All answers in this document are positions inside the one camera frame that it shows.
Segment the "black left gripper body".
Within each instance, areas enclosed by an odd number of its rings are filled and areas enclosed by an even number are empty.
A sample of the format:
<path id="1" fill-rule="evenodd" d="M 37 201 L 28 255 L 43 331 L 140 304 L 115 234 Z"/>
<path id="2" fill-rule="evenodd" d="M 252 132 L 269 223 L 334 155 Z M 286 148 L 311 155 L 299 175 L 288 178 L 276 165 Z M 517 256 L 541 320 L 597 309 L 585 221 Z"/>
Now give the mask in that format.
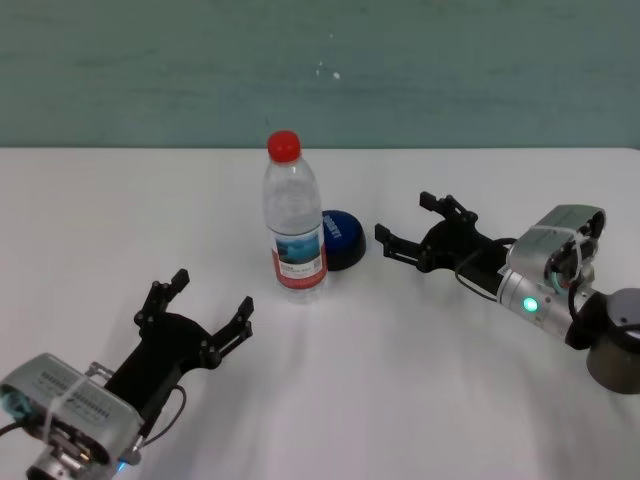
<path id="1" fill-rule="evenodd" d="M 155 316 L 142 324 L 139 334 L 140 343 L 105 388 L 133 407 L 146 426 L 157 419 L 171 390 L 186 373 L 215 367 L 208 354 L 221 348 L 221 337 L 175 313 Z"/>

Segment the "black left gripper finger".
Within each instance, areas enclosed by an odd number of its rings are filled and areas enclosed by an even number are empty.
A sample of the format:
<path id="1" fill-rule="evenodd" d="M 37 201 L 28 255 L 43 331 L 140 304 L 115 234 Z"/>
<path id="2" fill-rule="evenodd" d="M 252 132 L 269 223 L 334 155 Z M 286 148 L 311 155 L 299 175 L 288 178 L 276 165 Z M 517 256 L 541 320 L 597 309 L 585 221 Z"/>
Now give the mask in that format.
<path id="1" fill-rule="evenodd" d="M 201 368 L 218 368 L 226 356 L 253 336 L 250 321 L 253 312 L 254 301 L 247 296 L 231 320 L 201 342 L 199 355 Z"/>
<path id="2" fill-rule="evenodd" d="M 141 309 L 134 315 L 134 323 L 143 326 L 151 323 L 158 315 L 165 313 L 168 305 L 190 283 L 185 268 L 179 269 L 168 283 L 154 281 Z"/>

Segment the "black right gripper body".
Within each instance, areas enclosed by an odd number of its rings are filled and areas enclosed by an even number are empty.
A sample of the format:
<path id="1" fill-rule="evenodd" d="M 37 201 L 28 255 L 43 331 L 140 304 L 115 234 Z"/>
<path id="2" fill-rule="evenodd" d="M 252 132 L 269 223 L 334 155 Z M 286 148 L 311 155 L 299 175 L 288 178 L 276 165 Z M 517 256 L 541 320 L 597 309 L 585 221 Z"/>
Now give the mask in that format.
<path id="1" fill-rule="evenodd" d="M 462 286 L 485 299 L 496 299 L 508 247 L 514 243 L 509 237 L 490 239 L 480 234 L 475 224 L 443 220 L 419 244 L 421 265 L 417 269 L 422 273 L 451 270 Z"/>

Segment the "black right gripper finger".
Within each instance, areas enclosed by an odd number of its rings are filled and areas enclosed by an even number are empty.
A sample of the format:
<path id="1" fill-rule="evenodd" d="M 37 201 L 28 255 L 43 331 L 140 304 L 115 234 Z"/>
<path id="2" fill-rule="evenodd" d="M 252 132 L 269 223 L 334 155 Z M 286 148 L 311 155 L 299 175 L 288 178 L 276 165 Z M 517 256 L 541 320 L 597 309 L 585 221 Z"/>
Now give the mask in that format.
<path id="1" fill-rule="evenodd" d="M 477 214 L 463 207 L 452 195 L 437 198 L 435 195 L 423 191 L 420 193 L 419 205 L 441 215 L 446 221 L 455 224 L 474 225 Z"/>
<path id="2" fill-rule="evenodd" d="M 397 237 L 382 224 L 375 225 L 374 237 L 382 245 L 384 257 L 414 267 L 421 265 L 420 246 L 418 243 Z"/>

